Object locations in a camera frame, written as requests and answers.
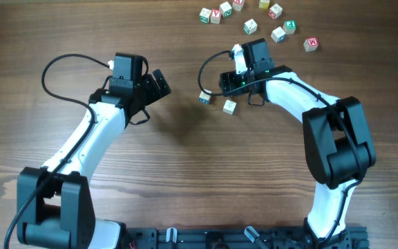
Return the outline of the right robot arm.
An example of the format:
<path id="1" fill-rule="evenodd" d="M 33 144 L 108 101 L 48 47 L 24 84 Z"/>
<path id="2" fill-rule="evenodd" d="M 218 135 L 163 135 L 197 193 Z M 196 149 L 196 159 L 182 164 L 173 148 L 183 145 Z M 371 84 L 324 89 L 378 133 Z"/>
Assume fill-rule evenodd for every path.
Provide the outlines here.
<path id="1" fill-rule="evenodd" d="M 352 193 L 376 161 L 360 101 L 324 94 L 289 67 L 275 66 L 264 39 L 236 44 L 228 55 L 235 69 L 220 74 L 223 96 L 259 94 L 263 102 L 282 107 L 303 125 L 305 159 L 316 181 L 306 218 L 314 246 L 345 241 Z"/>

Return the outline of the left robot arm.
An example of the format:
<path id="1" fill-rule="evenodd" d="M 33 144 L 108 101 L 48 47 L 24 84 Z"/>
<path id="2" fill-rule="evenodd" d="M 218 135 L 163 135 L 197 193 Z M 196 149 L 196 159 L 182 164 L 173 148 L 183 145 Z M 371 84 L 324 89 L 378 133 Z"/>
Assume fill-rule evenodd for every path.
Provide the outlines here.
<path id="1" fill-rule="evenodd" d="M 132 117 L 171 89 L 160 70 L 149 71 L 141 55 L 116 53 L 112 71 L 81 103 L 82 121 L 60 150 L 41 167 L 25 167 L 17 178 L 17 213 L 3 246 L 42 248 L 135 248 L 126 224 L 95 216 L 89 183 L 110 144 Z"/>

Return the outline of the blue H wooden block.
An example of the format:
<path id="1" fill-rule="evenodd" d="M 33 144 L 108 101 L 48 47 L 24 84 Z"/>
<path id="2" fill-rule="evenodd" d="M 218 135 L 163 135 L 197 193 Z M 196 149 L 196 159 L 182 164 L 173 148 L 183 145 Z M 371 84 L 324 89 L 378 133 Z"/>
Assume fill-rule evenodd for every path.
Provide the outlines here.
<path id="1" fill-rule="evenodd" d="M 210 93 L 211 91 L 208 91 L 206 89 L 204 91 L 201 91 L 199 96 L 200 102 L 204 104 L 209 104 L 211 99 Z"/>

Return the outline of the plain number 2 block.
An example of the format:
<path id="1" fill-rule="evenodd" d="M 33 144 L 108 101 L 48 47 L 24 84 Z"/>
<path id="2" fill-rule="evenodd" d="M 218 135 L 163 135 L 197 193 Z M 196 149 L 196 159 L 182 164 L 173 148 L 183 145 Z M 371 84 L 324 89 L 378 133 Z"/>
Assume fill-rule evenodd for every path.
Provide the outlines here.
<path id="1" fill-rule="evenodd" d="M 236 102 L 233 102 L 233 101 L 231 101 L 231 100 L 226 100 L 226 101 L 225 101 L 225 104 L 224 104 L 224 106 L 223 106 L 223 111 L 224 111 L 225 113 L 228 113 L 229 115 L 233 115 L 233 114 L 234 114 L 234 111 L 235 111 L 235 109 L 236 109 L 236 105 L 237 105 Z"/>

